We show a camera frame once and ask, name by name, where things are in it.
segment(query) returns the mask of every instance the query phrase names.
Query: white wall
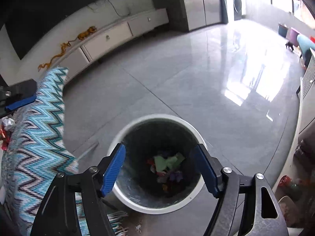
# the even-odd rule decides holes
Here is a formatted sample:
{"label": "white wall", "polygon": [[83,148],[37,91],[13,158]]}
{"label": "white wall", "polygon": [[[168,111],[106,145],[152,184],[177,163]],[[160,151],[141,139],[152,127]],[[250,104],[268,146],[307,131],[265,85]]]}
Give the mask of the white wall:
{"label": "white wall", "polygon": [[[131,15],[137,14],[142,11],[154,9],[152,0],[110,0],[120,15],[127,15],[129,12]],[[3,78],[8,81],[12,80],[12,75],[15,74],[14,82],[33,78],[39,79],[43,71],[38,72],[37,67],[40,64],[47,63],[51,57],[60,53],[60,44],[73,40],[76,36],[88,29],[90,26],[95,25],[101,28],[108,25],[115,20],[119,19],[119,16],[115,13],[113,7],[107,0],[99,0],[90,7],[84,7],[79,11],[76,11],[65,20],[60,22],[54,28],[52,28],[42,39],[37,42],[34,47],[26,54],[26,56],[20,61],[14,50],[12,50],[12,44],[7,38],[5,29],[2,29],[0,35],[0,56],[1,60],[4,59],[3,65],[0,60],[0,73]],[[9,65],[15,65],[15,69],[11,70]]]}
{"label": "white wall", "polygon": [[281,23],[287,25],[288,28],[295,28],[301,34],[308,37],[315,36],[315,30],[297,19],[294,15],[259,0],[246,0],[246,18],[276,32],[278,32],[278,24]]}

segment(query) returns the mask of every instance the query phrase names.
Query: silver refrigerator door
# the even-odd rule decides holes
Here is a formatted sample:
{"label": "silver refrigerator door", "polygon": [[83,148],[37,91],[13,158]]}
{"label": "silver refrigerator door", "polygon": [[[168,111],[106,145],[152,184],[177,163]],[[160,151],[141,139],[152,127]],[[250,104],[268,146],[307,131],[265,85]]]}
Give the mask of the silver refrigerator door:
{"label": "silver refrigerator door", "polygon": [[204,0],[204,14],[206,25],[220,23],[221,20],[221,0]]}
{"label": "silver refrigerator door", "polygon": [[189,31],[206,25],[203,0],[184,0]]}

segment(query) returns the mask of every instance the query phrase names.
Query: black toy animal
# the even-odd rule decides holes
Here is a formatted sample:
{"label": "black toy animal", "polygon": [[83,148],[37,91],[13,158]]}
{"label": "black toy animal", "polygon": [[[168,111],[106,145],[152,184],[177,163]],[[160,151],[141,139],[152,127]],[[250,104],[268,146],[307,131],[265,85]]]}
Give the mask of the black toy animal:
{"label": "black toy animal", "polygon": [[293,48],[293,43],[292,42],[290,42],[290,41],[288,41],[286,44],[285,44],[285,47],[286,47],[286,49],[289,47],[289,48],[291,48],[291,52],[293,52],[294,51],[294,48]]}

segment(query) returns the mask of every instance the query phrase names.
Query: cabinet drawer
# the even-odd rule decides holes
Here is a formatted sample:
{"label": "cabinet drawer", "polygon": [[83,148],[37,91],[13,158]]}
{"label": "cabinet drawer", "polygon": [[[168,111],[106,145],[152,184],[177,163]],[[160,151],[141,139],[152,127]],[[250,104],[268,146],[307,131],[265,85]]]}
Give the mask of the cabinet drawer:
{"label": "cabinet drawer", "polygon": [[88,64],[88,58],[79,47],[63,61],[61,61],[59,65],[61,67],[67,67],[69,69],[66,77],[66,81],[68,81],[73,78],[78,72],[83,70]]}
{"label": "cabinet drawer", "polygon": [[133,36],[139,36],[169,22],[166,9],[144,13],[128,21]]}
{"label": "cabinet drawer", "polygon": [[131,38],[132,34],[128,23],[124,22],[96,36],[87,42],[84,47],[90,57],[93,60],[96,60],[105,53],[109,52],[111,49],[116,48]]}

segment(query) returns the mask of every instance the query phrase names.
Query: gray tile floor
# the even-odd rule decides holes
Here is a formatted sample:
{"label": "gray tile floor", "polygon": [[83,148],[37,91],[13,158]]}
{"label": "gray tile floor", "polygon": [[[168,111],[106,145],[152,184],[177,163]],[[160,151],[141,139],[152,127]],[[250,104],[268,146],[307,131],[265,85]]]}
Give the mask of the gray tile floor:
{"label": "gray tile floor", "polygon": [[[80,161],[83,171],[98,164],[131,120],[168,113],[191,123],[223,165],[247,176],[265,173],[273,185],[295,131],[294,94],[303,74],[299,57],[286,50],[285,43],[277,33],[248,20],[188,34],[140,37],[66,87],[66,148],[78,157],[100,142]],[[139,221],[146,235],[202,235],[215,205],[204,188],[181,210],[139,215]]]}

